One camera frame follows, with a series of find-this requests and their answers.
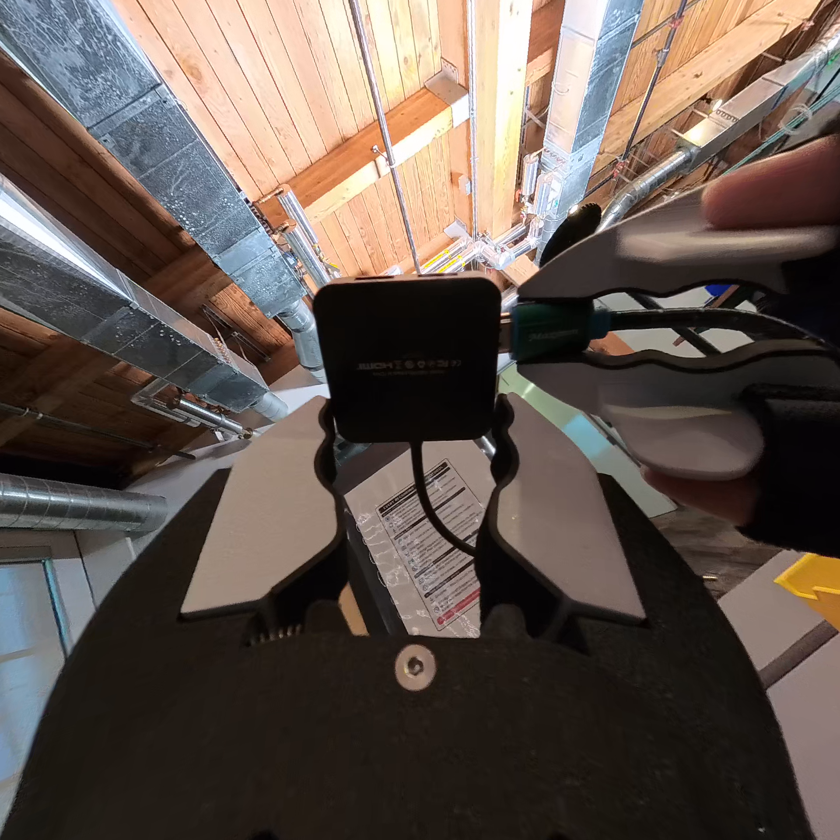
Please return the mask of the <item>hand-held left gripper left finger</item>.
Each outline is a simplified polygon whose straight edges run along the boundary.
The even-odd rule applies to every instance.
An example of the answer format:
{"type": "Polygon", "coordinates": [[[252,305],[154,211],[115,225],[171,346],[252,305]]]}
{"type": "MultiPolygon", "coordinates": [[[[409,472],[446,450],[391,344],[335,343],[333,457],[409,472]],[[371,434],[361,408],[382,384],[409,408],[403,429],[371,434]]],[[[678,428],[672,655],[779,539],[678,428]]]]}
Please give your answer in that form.
{"type": "Polygon", "coordinates": [[[187,620],[249,614],[254,632],[303,628],[348,581],[333,488],[329,400],[316,396],[237,457],[182,603],[187,620]]]}

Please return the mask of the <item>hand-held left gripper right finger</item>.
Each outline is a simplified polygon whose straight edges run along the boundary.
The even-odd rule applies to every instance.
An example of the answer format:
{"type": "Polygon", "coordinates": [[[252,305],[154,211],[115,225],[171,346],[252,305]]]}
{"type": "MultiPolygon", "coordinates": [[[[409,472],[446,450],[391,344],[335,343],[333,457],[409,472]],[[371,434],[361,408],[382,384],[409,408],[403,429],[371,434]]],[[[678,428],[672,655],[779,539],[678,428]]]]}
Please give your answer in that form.
{"type": "Polygon", "coordinates": [[[480,631],[562,632],[578,617],[644,625],[591,462],[518,395],[499,395],[493,417],[495,484],[475,558],[480,631]]]}

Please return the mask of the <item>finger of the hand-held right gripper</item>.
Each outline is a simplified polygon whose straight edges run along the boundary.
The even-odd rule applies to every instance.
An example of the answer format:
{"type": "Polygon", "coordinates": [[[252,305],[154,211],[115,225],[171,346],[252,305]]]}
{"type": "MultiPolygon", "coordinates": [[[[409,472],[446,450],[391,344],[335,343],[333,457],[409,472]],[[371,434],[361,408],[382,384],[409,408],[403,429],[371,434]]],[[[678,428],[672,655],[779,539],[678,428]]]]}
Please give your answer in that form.
{"type": "Polygon", "coordinates": [[[667,476],[735,480],[765,450],[748,408],[758,386],[828,386],[823,346],[739,346],[705,358],[586,350],[518,360],[531,383],[614,426],[631,456],[667,476]]]}
{"type": "Polygon", "coordinates": [[[728,282],[785,294],[789,274],[838,248],[838,226],[718,230],[688,193],[599,230],[540,268],[518,304],[593,301],[622,292],[667,298],[728,282]]]}

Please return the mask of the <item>black square hdmi adapter box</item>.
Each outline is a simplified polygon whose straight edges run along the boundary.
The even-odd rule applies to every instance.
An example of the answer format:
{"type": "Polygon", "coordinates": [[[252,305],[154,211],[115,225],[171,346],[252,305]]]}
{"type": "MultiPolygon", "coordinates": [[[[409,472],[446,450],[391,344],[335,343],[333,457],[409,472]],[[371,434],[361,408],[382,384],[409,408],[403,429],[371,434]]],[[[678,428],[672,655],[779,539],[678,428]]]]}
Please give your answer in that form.
{"type": "Polygon", "coordinates": [[[490,431],[501,293],[489,278],[336,280],[312,311],[342,437],[410,444],[490,431]]]}

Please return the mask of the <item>round metal duct elbow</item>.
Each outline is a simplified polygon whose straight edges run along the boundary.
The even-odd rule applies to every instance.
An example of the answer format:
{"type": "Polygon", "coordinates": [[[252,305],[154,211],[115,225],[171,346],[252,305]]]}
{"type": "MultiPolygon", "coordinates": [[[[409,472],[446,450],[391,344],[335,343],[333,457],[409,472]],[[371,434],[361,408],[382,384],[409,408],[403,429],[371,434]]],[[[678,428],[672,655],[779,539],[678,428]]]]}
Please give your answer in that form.
{"type": "Polygon", "coordinates": [[[274,316],[291,335],[298,362],[320,383],[325,383],[322,353],[316,321],[304,298],[297,299],[274,316]]]}

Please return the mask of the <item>printed instruction label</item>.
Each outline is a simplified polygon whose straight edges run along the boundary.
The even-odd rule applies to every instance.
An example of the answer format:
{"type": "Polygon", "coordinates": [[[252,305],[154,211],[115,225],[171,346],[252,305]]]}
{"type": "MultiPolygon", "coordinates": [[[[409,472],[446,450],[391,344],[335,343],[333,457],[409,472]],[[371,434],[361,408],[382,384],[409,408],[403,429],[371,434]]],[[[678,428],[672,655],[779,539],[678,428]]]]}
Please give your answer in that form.
{"type": "MultiPolygon", "coordinates": [[[[428,499],[446,529],[476,545],[485,506],[450,456],[423,456],[428,499]]],[[[418,499],[411,456],[385,473],[404,478],[372,508],[371,555],[403,627],[410,635],[477,638],[480,584],[472,556],[447,541],[418,499]]]]}

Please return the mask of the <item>wooden ceiling beam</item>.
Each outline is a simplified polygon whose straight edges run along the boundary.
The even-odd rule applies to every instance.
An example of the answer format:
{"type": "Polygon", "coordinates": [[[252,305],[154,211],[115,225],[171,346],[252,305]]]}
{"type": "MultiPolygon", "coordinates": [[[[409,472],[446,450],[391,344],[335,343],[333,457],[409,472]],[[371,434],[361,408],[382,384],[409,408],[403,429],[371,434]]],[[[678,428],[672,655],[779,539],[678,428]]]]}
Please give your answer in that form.
{"type": "Polygon", "coordinates": [[[511,227],[526,90],[531,1],[468,2],[475,231],[511,227]]]}

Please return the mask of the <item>yellow plastic bin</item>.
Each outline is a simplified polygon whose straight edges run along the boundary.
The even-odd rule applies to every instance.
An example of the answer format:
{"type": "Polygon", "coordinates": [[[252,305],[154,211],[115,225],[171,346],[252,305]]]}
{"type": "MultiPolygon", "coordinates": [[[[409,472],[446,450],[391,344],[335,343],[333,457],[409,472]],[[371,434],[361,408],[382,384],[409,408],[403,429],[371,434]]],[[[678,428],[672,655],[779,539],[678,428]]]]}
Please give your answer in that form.
{"type": "Polygon", "coordinates": [[[774,581],[839,631],[839,559],[806,553],[774,581]]]}

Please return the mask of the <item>silver insulated pipe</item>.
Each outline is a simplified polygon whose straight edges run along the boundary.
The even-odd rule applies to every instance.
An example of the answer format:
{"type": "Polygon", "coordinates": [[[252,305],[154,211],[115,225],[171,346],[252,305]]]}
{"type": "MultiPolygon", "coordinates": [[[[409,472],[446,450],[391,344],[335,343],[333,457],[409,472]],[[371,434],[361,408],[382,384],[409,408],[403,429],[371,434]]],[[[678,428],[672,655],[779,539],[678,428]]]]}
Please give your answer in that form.
{"type": "Polygon", "coordinates": [[[276,197],[289,218],[288,222],[280,225],[280,234],[301,262],[315,287],[326,287],[340,277],[338,267],[329,263],[322,252],[319,237],[291,187],[288,184],[280,185],[276,197]]]}

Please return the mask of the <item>thin metal sprinkler pipe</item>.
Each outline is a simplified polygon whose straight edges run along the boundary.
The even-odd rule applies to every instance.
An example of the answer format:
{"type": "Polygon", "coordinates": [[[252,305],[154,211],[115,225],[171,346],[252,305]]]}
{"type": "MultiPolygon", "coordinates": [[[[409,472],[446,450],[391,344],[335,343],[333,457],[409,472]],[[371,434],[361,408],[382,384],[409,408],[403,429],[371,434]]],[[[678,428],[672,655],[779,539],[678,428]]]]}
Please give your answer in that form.
{"type": "Polygon", "coordinates": [[[373,64],[373,59],[371,55],[370,44],[368,38],[366,36],[366,29],[364,26],[364,16],[362,15],[362,10],[360,6],[360,2],[358,1],[349,1],[348,2],[350,7],[350,14],[353,21],[353,29],[355,32],[356,39],[360,46],[360,52],[362,55],[362,61],[364,64],[364,71],[367,78],[368,87],[371,91],[371,97],[374,104],[374,111],[376,115],[376,119],[380,128],[382,142],[383,142],[383,149],[385,160],[387,163],[387,169],[390,173],[392,178],[392,183],[395,190],[396,200],[398,206],[400,208],[400,214],[402,216],[402,222],[405,229],[406,240],[408,243],[408,247],[411,252],[411,257],[413,259],[413,266],[415,269],[415,273],[420,275],[422,273],[421,264],[419,262],[417,247],[415,242],[415,237],[413,235],[413,229],[411,227],[410,218],[408,216],[407,211],[407,203],[406,198],[403,190],[403,184],[401,182],[399,173],[397,171],[397,163],[394,155],[393,144],[392,144],[392,137],[387,125],[385,110],[383,107],[382,102],[382,95],[377,83],[375,69],[373,64]]]}

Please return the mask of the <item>wooden cross beam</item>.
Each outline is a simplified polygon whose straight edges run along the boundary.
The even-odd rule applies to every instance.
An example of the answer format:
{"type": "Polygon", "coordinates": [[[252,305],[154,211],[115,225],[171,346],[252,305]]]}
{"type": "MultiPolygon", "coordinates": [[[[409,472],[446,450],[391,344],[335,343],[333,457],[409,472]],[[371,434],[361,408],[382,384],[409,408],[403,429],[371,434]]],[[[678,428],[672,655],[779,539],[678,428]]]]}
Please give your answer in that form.
{"type": "MultiPolygon", "coordinates": [[[[468,117],[467,89],[438,73],[385,115],[395,163],[405,163],[468,117]]],[[[318,223],[388,174],[381,130],[373,122],[288,185],[308,220],[318,223]]]]}

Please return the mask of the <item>flexible silver duct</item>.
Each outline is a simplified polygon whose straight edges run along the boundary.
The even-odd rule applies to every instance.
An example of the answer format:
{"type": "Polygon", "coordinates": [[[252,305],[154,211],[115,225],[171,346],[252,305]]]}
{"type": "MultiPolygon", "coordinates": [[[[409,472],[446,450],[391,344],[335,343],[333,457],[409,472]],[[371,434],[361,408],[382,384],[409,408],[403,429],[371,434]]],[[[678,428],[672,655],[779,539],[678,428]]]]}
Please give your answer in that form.
{"type": "Polygon", "coordinates": [[[602,211],[601,221],[595,230],[597,234],[619,223],[628,212],[651,193],[672,181],[678,175],[688,172],[697,157],[697,152],[678,148],[659,161],[645,173],[625,184],[602,211]]]}

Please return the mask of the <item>narrow rectangular metal duct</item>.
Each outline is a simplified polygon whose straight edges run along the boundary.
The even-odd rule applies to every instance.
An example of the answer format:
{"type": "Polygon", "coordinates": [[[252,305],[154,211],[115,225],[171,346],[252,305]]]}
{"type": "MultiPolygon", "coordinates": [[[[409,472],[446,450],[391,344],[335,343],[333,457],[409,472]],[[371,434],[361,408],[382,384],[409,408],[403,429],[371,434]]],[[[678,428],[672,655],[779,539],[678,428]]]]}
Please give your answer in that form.
{"type": "Polygon", "coordinates": [[[538,255],[587,190],[642,13],[642,1],[568,1],[540,177],[549,186],[538,255]]]}

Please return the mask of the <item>round spiral metal duct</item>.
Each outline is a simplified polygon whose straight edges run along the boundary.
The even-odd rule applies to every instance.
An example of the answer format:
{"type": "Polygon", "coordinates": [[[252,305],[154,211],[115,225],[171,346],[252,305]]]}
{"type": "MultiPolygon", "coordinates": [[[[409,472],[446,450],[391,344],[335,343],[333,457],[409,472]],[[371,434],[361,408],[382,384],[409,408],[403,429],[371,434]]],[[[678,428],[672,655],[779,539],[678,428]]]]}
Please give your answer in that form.
{"type": "Polygon", "coordinates": [[[167,515],[160,496],[1,475],[2,529],[150,532],[167,515]]]}

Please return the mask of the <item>large rectangular metal duct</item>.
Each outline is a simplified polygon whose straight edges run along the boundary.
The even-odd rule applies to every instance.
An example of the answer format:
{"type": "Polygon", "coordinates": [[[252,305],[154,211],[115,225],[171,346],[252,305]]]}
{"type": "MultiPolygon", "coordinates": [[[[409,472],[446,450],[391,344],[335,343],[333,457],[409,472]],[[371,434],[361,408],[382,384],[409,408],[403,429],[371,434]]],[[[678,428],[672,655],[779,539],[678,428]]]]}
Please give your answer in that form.
{"type": "Polygon", "coordinates": [[[312,317],[287,257],[107,2],[2,1],[2,44],[268,319],[312,317]]]}

